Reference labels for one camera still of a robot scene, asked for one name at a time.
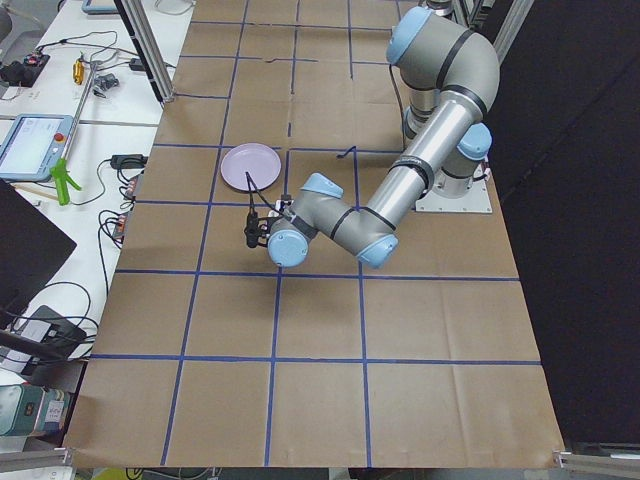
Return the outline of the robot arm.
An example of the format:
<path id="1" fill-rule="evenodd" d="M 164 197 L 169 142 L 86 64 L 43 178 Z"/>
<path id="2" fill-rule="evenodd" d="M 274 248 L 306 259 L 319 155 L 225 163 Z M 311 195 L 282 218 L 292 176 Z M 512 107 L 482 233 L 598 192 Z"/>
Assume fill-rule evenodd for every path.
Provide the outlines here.
<path id="1" fill-rule="evenodd" d="M 402 17 L 386 59 L 411 89 L 438 90 L 439 105 L 366 206 L 347 205 L 341 187 L 320 173 L 312 174 L 271 227 L 267 250 L 276 265 L 300 265 L 310 242 L 322 233 L 359 262 L 381 267 L 398 245 L 398 224 L 433 188 L 437 171 L 469 128 L 484 119 L 497 96 L 500 63 L 494 46 L 430 8 L 416 6 Z"/>

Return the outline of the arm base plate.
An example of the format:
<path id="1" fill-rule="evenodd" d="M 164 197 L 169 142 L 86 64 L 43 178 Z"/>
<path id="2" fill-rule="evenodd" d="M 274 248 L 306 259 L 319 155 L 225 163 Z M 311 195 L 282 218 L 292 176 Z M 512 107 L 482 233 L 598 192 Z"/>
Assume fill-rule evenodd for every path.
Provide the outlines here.
<path id="1" fill-rule="evenodd" d="M 415 202 L 417 212 L 434 214 L 491 214 L 486 169 L 480 164 L 468 178 L 454 178 L 444 170 L 435 177 L 433 188 Z"/>

